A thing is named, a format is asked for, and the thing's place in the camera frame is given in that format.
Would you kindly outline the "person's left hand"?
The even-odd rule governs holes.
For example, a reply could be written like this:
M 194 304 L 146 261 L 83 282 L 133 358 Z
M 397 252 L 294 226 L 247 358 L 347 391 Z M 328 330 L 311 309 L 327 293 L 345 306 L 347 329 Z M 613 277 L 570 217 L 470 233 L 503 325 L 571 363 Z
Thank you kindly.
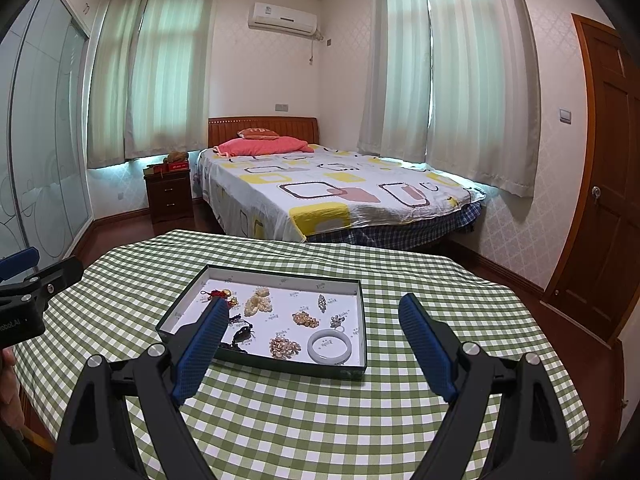
M 20 401 L 20 383 L 15 375 L 15 356 L 11 348 L 2 350 L 1 363 L 1 420 L 14 430 L 24 426 L 24 413 Z

